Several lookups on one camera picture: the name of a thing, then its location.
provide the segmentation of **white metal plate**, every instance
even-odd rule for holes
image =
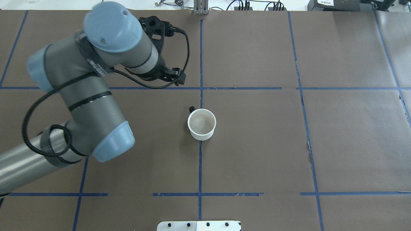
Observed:
[[[160,222],[157,231],[241,231],[240,221]]]

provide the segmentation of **table surface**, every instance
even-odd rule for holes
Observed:
[[[129,9],[137,10],[171,10],[179,9],[179,7],[162,5],[156,7],[154,3],[159,2],[160,0],[118,0],[118,2],[123,4]],[[100,0],[70,0],[70,1],[56,1],[56,0],[40,0],[37,3],[28,3],[26,0],[3,0],[0,1],[0,9],[37,9],[37,10],[89,10],[94,5],[101,2]],[[230,0],[209,0],[209,7],[220,7],[222,9],[227,9],[227,6],[231,2]],[[281,1],[288,10],[291,11],[306,11],[307,4],[309,0],[282,0]],[[399,0],[396,0],[393,7],[390,7],[390,12],[408,12],[406,6],[400,5]],[[165,3],[174,4],[173,0],[167,0]],[[185,6],[193,7],[193,0],[185,0]],[[237,6],[237,3],[234,3],[230,6],[229,10],[234,10],[234,7]],[[266,7],[266,2],[251,2],[250,6],[253,7],[253,10],[264,10]]]
[[[106,77],[135,146],[16,190],[0,210],[1,230],[155,230],[172,220],[409,230],[411,28],[398,22],[411,14],[132,13],[187,31],[186,84],[148,90]],[[0,153],[22,143],[23,117],[44,94],[27,58],[81,28],[85,14],[0,11]],[[163,56],[181,67],[184,37],[167,39]],[[190,136],[190,106],[215,114],[211,139]],[[35,111],[30,136],[69,119],[54,95]]]

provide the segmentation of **white mug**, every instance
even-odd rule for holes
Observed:
[[[196,140],[208,140],[214,134],[216,124],[217,120],[211,111],[190,107],[187,125]]]

